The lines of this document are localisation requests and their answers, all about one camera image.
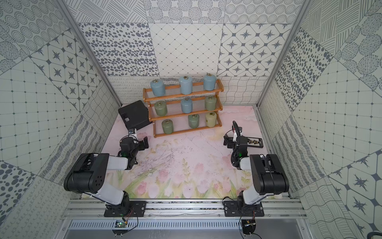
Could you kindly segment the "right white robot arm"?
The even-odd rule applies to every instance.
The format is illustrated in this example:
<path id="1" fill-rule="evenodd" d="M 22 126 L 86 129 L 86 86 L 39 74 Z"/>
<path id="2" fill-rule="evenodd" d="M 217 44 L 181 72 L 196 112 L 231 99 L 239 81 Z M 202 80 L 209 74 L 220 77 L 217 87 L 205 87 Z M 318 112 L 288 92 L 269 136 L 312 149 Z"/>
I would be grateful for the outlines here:
<path id="1" fill-rule="evenodd" d="M 223 137 L 224 145 L 233 149 L 231 164 L 238 170 L 249 171 L 253 186 L 241 191 L 237 197 L 238 208 L 258 206 L 269 196 L 285 193 L 289 190 L 289 182 L 275 154 L 249 154 L 248 148 L 263 148 L 263 140 L 243 135 Z"/>

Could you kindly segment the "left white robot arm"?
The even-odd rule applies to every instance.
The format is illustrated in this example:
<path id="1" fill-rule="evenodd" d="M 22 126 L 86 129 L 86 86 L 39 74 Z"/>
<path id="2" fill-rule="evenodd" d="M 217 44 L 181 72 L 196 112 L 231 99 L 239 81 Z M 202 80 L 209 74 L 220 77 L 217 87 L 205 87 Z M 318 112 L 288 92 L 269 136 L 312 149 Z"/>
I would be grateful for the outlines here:
<path id="1" fill-rule="evenodd" d="M 128 135 L 120 140 L 121 151 L 117 156 L 108 153 L 82 153 L 67 174 L 63 183 L 64 189 L 90 195 L 113 209 L 129 210 L 128 194 L 107 183 L 106 173 L 131 170 L 137 164 L 138 152 L 148 148 L 148 137 L 139 141 L 135 135 Z"/>

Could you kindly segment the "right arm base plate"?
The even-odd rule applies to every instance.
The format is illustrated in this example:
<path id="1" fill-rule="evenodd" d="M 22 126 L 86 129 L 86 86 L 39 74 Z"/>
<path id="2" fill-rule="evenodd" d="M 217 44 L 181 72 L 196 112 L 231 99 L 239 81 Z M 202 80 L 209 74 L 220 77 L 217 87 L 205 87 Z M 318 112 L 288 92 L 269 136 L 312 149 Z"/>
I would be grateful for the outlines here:
<path id="1" fill-rule="evenodd" d="M 262 204 L 240 205 L 237 201 L 224 200 L 222 202 L 226 217 L 263 217 L 265 215 Z"/>

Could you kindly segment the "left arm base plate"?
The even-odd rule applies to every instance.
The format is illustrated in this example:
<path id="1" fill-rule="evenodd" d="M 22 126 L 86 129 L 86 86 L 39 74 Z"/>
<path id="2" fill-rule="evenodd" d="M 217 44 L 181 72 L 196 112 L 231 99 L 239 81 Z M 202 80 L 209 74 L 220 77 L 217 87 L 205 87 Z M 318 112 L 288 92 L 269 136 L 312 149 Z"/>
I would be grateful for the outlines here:
<path id="1" fill-rule="evenodd" d="M 128 206 L 106 204 L 104 217 L 143 217 L 146 210 L 147 201 L 130 201 Z"/>

